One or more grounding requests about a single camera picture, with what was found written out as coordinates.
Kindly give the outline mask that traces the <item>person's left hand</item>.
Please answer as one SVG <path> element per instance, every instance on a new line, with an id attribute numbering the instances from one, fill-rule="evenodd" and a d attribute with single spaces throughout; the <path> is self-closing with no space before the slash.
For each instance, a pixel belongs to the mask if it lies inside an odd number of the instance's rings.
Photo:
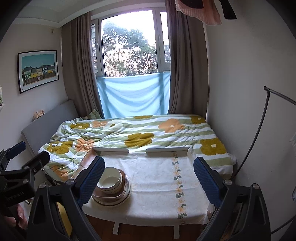
<path id="1" fill-rule="evenodd" d="M 26 230 L 28 227 L 25 211 L 20 204 L 8 208 L 8 215 L 4 216 L 4 221 L 11 227 L 18 226 L 23 230 Z"/>

